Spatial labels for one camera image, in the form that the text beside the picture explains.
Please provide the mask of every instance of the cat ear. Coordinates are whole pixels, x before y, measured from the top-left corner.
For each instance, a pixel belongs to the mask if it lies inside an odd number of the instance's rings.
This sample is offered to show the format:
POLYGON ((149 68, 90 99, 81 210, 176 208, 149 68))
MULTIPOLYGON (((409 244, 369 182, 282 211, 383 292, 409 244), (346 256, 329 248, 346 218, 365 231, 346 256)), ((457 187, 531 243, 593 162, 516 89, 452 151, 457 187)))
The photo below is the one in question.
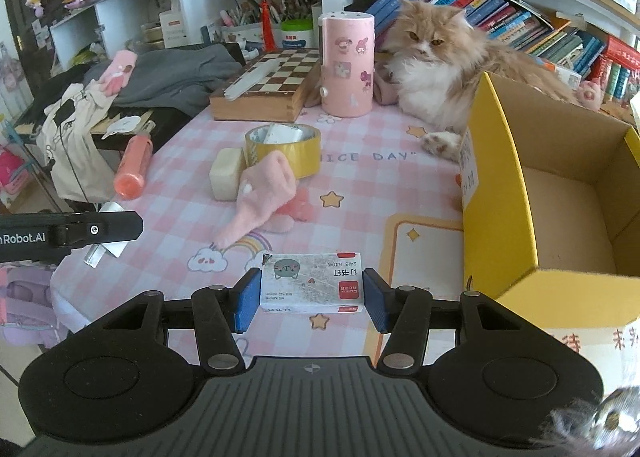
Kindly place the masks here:
POLYGON ((466 28, 473 28, 473 26, 466 21, 466 11, 462 9, 456 9, 450 21, 466 28))
POLYGON ((410 0, 400 0, 400 11, 401 12, 411 11, 414 7, 415 7, 414 3, 411 2, 410 0))

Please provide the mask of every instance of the rainbow print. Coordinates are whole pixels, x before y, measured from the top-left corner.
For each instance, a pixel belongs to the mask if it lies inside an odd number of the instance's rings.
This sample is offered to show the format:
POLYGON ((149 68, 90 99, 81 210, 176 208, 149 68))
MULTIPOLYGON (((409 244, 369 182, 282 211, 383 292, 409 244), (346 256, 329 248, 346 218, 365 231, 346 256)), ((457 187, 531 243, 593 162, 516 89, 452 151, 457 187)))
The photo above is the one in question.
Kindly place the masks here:
MULTIPOLYGON (((210 247, 212 249, 215 249, 215 246, 213 244, 211 244, 210 247)), ((271 251, 272 249, 271 243, 257 231, 252 231, 251 233, 246 234, 238 242, 231 244, 227 249, 223 249, 220 252, 225 253, 226 251, 233 249, 234 247, 245 247, 251 252, 252 258, 255 257, 256 253, 258 253, 259 251, 271 251)))

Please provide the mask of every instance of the gray sweater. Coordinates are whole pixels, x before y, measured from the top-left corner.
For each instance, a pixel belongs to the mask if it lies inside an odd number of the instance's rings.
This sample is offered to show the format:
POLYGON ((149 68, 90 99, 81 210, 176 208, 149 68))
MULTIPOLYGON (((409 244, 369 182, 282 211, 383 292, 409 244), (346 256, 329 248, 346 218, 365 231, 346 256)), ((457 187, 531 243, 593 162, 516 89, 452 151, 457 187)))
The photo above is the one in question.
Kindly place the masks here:
MULTIPOLYGON (((84 85, 97 80, 111 62, 95 65, 84 85)), ((209 95, 242 66, 224 46, 198 50, 162 49, 141 54, 129 84, 113 100, 116 107, 170 107, 196 116, 209 105, 209 95)))

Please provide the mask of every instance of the tape roll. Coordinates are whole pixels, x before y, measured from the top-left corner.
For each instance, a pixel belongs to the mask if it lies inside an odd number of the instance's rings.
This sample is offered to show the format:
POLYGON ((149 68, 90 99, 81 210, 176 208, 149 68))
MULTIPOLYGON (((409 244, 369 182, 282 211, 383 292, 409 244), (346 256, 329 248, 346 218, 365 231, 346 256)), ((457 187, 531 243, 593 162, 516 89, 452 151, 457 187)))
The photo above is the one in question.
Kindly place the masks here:
POLYGON ((256 127, 244 135, 247 166, 254 166, 272 150, 279 150, 289 161, 289 166, 297 179, 303 179, 320 172, 320 130, 309 125, 292 125, 292 127, 302 130, 303 138, 301 141, 265 145, 263 141, 269 126, 256 127))

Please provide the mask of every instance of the soap bar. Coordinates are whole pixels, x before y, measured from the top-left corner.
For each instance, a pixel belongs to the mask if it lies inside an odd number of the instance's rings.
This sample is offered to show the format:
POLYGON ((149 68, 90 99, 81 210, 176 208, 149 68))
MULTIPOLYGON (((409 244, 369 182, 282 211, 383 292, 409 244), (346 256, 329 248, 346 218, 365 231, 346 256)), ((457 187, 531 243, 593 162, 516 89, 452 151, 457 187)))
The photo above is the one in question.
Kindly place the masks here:
POLYGON ((235 201, 238 197, 240 174, 246 168, 242 148, 223 148, 209 171, 216 201, 235 201))
POLYGON ((290 127, 280 123, 269 125, 263 143, 265 145, 283 145, 295 143, 302 139, 302 130, 298 127, 290 127))

